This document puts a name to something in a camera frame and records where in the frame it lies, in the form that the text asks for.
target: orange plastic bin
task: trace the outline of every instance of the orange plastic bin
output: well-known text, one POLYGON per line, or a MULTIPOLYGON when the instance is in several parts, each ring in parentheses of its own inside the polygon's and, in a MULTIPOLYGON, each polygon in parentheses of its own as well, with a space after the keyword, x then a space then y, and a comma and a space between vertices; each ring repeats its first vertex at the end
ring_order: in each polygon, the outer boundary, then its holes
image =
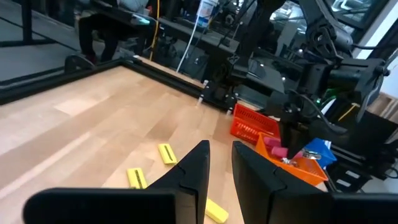
POLYGON ((259 133, 259 139, 256 145, 256 152, 264 156, 273 164, 281 167, 287 172, 290 172, 294 176, 306 181, 313 186, 317 186, 323 181, 328 180, 328 177, 326 176, 322 168, 318 165, 318 162, 316 160, 306 158, 294 159, 294 161, 297 162, 297 167, 281 162, 279 157, 273 156, 269 153, 271 149, 267 148, 267 146, 264 144, 264 137, 268 137, 268 135, 264 133, 259 133))
POLYGON ((234 109, 231 134, 256 144, 259 133, 279 139, 278 122, 237 103, 234 109))

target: yellow sponge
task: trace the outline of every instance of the yellow sponge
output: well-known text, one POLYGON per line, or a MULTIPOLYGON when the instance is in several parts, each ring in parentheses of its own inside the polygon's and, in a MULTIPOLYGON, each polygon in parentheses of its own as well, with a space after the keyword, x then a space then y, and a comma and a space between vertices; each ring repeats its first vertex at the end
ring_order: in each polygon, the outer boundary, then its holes
POLYGON ((228 218, 228 212, 214 203, 212 200, 206 201, 206 215, 217 223, 224 223, 228 218))
POLYGON ((145 189, 148 186, 141 168, 128 169, 127 177, 131 188, 145 189))
POLYGON ((159 144, 158 148, 164 164, 177 164, 177 158, 169 144, 159 144))

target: pink object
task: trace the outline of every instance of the pink object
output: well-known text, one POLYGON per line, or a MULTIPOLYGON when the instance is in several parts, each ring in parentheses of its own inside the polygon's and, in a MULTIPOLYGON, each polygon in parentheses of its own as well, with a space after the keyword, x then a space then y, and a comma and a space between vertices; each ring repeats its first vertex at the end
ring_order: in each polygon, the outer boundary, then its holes
POLYGON ((276 138, 264 137, 264 144, 271 147, 281 147, 280 140, 276 138))
MULTIPOLYGON (((273 147, 271 154, 277 157, 285 158, 287 156, 287 148, 285 147, 273 147)), ((293 159, 298 159, 303 157, 303 151, 298 152, 293 159)))

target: wire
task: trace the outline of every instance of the wire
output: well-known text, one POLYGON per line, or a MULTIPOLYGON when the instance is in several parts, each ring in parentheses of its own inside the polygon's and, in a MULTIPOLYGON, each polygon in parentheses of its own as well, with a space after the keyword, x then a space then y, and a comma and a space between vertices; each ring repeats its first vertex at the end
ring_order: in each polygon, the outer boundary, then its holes
MULTIPOLYGON (((205 32, 206 32, 207 30, 208 30, 208 27, 206 27, 205 29, 203 29, 203 31, 201 32, 199 38, 197 38, 197 41, 196 41, 195 45, 193 46, 193 48, 192 48, 192 50, 191 50, 191 53, 190 53, 189 55, 192 55, 192 54, 193 54, 193 51, 196 49, 196 47, 197 47, 199 41, 201 40, 201 38, 203 37, 203 35, 205 35, 205 32)), ((192 58, 192 57, 189 56, 188 61, 185 63, 185 66, 189 65, 189 63, 191 62, 191 58, 192 58)))
POLYGON ((309 102, 310 105, 315 109, 315 111, 316 111, 316 112, 318 113, 318 115, 321 117, 322 121, 325 122, 327 128, 328 128, 330 131, 332 131, 332 132, 334 132, 335 134, 338 134, 338 135, 343 135, 343 134, 346 134, 346 133, 347 133, 347 130, 345 130, 345 131, 343 131, 343 130, 337 130, 337 129, 328 121, 328 119, 325 117, 325 115, 323 115, 322 111, 316 106, 316 104, 315 104, 310 98, 308 98, 307 96, 302 95, 302 94, 300 94, 300 93, 298 93, 298 92, 296 92, 295 90, 292 90, 292 89, 287 90, 287 91, 292 92, 292 93, 296 94, 297 96, 303 98, 303 99, 306 100, 307 102, 309 102))
POLYGON ((348 111, 346 111, 343 115, 341 115, 341 116, 338 118, 338 121, 341 121, 345 116, 347 116, 347 114, 349 114, 349 112, 351 112, 351 111, 355 108, 355 106, 356 106, 356 105, 353 105, 350 109, 348 109, 348 111))
POLYGON ((156 37, 157 37, 157 30, 159 29, 159 21, 158 21, 158 19, 159 19, 159 11, 160 11, 160 0, 157 0, 157 10, 156 10, 157 12, 156 12, 156 28, 155 28, 155 34, 154 34, 154 39, 152 40, 152 45, 150 46, 151 47, 151 52, 150 52, 150 55, 149 55, 149 60, 152 60, 152 58, 153 58, 153 56, 154 56, 154 48, 155 48, 155 44, 156 44, 156 37))
POLYGON ((353 44, 353 46, 356 47, 356 48, 359 48, 359 49, 363 49, 363 50, 398 48, 397 44, 373 46, 373 47, 361 46, 361 45, 358 45, 358 44, 353 44))
POLYGON ((356 115, 356 122, 359 123, 363 117, 363 114, 365 114, 366 107, 369 104, 369 100, 371 97, 380 89, 381 85, 383 84, 383 79, 384 75, 380 75, 379 78, 376 81, 376 85, 372 91, 370 91, 366 96, 365 99, 362 102, 362 105, 358 111, 358 114, 356 115))
POLYGON ((386 174, 386 177, 389 177, 391 179, 398 179, 398 170, 396 168, 394 168, 394 167, 390 167, 390 170, 394 171, 397 174, 397 176, 396 177, 392 177, 389 174, 386 174))
POLYGON ((189 46, 191 45, 193 36, 195 35, 195 31, 196 31, 196 29, 197 29, 198 22, 199 22, 199 17, 200 17, 200 16, 199 16, 199 12, 201 11, 201 8, 203 7, 203 2, 204 2, 204 0, 201 0, 201 1, 200 1, 199 8, 198 8, 198 12, 197 12, 197 20, 196 20, 196 22, 195 22, 195 25, 193 26, 191 38, 190 38, 189 41, 188 41, 187 48, 185 48, 184 54, 182 55, 181 61, 180 61, 179 65, 178 65, 178 67, 177 67, 176 72, 179 72, 179 71, 180 71, 182 62, 184 61, 185 56, 186 56, 187 53, 188 53, 189 46))

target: window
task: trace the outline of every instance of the window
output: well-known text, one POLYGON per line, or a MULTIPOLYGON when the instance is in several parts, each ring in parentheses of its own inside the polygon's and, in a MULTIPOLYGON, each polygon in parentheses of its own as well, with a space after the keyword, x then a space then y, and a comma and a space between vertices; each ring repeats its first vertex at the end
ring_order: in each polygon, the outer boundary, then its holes
MULTIPOLYGON (((359 42, 364 31, 370 26, 388 0, 329 0, 336 20, 345 31, 353 36, 354 42, 359 42)), ((272 14, 275 28, 282 30, 288 22, 298 24, 297 32, 304 34, 307 23, 297 0, 286 1, 285 4, 272 14)))

